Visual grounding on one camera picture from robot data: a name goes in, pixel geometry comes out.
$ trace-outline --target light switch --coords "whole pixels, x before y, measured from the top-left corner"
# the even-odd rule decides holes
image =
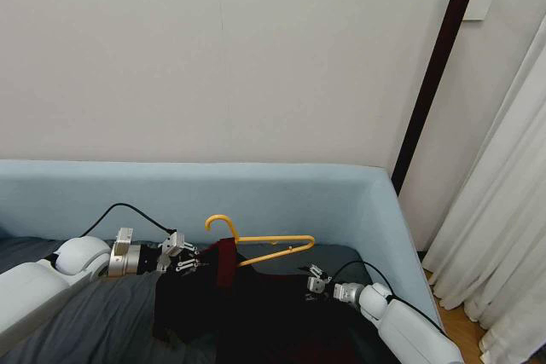
[[[493,0],[470,0],[463,20],[484,20]]]

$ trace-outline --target gray blanket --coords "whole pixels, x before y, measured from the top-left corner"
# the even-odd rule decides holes
[[[37,261],[58,249],[61,243],[38,238],[0,240],[0,273],[17,264]],[[239,246],[239,251],[245,257],[255,257],[271,252],[271,247],[244,245]],[[301,273],[298,267],[314,263],[332,274],[344,263],[357,259],[360,257],[349,247],[317,245],[309,251],[254,267],[267,274],[297,274]],[[52,320],[0,357],[0,364],[213,363],[216,343],[212,333],[177,347],[152,337],[158,278],[159,274],[152,273],[102,279],[88,285]],[[339,279],[370,283],[368,273],[359,264],[349,266]]]

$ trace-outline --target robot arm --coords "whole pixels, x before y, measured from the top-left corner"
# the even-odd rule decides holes
[[[132,245],[132,229],[122,228],[112,249],[103,240],[84,236],[67,240],[35,263],[23,263],[0,274],[0,356],[53,317],[82,287],[108,272],[165,273],[194,269],[195,247],[174,232],[158,247]]]
[[[360,309],[402,364],[463,363],[455,343],[382,284],[336,284],[334,298]]]

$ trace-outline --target cable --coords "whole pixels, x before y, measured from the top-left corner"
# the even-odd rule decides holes
[[[429,322],[430,324],[432,324],[433,326],[435,326],[439,332],[441,332],[442,334],[444,334],[447,338],[448,335],[445,334],[444,330],[442,330],[442,327],[440,327],[438,324],[436,324],[436,322],[431,319],[430,317],[428,317],[426,314],[424,314],[422,311],[420,311],[416,306],[414,306],[413,304],[411,304],[410,302],[406,302],[403,298],[400,298],[398,296],[396,296],[394,293],[392,294],[392,298],[394,298],[395,300],[398,300],[399,302],[402,302],[404,304],[407,304],[408,306],[410,306],[413,310],[415,310],[417,313],[419,313],[420,315],[422,315],[423,317],[425,317]]]
[[[155,226],[157,226],[159,229],[167,232],[168,234],[174,234],[176,232],[175,229],[168,229],[166,228],[165,226],[161,225],[159,222],[156,222],[154,219],[152,219],[151,217],[149,217],[148,215],[146,215],[144,212],[142,212],[140,209],[136,208],[135,206],[133,205],[129,205],[129,204],[124,204],[123,202],[119,202],[117,204],[113,204],[112,206],[110,206],[106,212],[104,212],[102,214],[101,217],[99,217],[95,223],[93,223],[91,225],[91,227],[89,229],[87,229],[85,232],[83,232],[79,237],[83,237],[83,236],[86,236],[91,230],[93,230],[94,228],[96,228],[96,225],[98,225],[102,219],[104,219],[104,217],[115,207],[117,206],[125,206],[126,208],[129,208],[131,210],[133,210],[134,212],[136,212],[137,214],[139,214],[141,217],[143,217],[144,219],[146,219],[147,221],[153,223]]]
[[[343,266],[341,266],[337,272],[334,273],[334,275],[332,276],[332,280],[331,281],[334,281],[336,277],[338,277],[338,274],[341,273],[341,270],[343,270],[344,268],[346,268],[347,266],[351,265],[351,264],[354,264],[354,263],[361,263],[363,264],[364,266],[370,266],[373,270],[375,270],[377,272],[377,274],[379,276],[381,276],[381,278],[385,281],[386,285],[389,286],[389,290],[391,291],[392,294],[394,294],[394,290],[392,289],[392,286],[391,284],[389,283],[389,280],[386,279],[386,277],[380,272],[380,270],[378,268],[376,268],[372,263],[368,263],[368,262],[364,262],[364,260],[351,260],[350,262],[347,262],[345,263]]]
[[[378,268],[376,268],[372,263],[368,263],[368,262],[364,262],[364,260],[351,260],[350,262],[347,262],[345,263],[343,266],[341,266],[337,272],[334,273],[334,275],[332,276],[332,280],[331,281],[334,281],[335,278],[338,276],[338,274],[341,273],[341,271],[346,268],[347,266],[351,265],[351,264],[354,264],[354,263],[361,263],[363,264],[364,266],[370,266],[373,270],[375,270],[375,272],[377,272],[377,274],[379,276],[381,276],[381,278],[385,281],[386,285],[389,287],[389,290],[391,291],[392,293],[392,296],[391,298],[395,299],[395,300],[398,300],[399,302],[402,302],[408,306],[410,306],[413,310],[415,310],[417,313],[419,313],[420,315],[422,315],[423,317],[425,317],[433,326],[435,326],[439,332],[441,332],[442,334],[444,334],[444,336],[446,336],[447,338],[448,335],[444,332],[444,330],[442,329],[442,327],[440,327],[438,324],[436,324],[436,322],[434,322],[430,317],[428,317],[426,314],[424,314],[422,311],[420,311],[416,306],[414,306],[413,304],[411,304],[410,302],[406,302],[403,298],[400,298],[399,296],[397,296],[395,293],[394,293],[394,290],[392,289],[392,286],[391,286],[391,283],[389,283],[389,280],[386,279],[385,275],[382,274],[380,272],[380,270]]]

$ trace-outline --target dark wooden frame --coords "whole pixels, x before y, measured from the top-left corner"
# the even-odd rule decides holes
[[[461,27],[462,18],[464,17],[469,1],[450,0],[445,11],[444,20],[436,38],[433,53],[430,56],[425,77],[421,84],[411,119],[409,120],[394,172],[392,173],[392,185],[397,194],[400,194],[400,190],[404,184],[404,178],[410,167],[417,142],[425,126],[428,112],[433,104],[434,96],[444,74],[447,60],[450,57],[451,49],[453,49],[453,44],[459,32],[459,27]]]

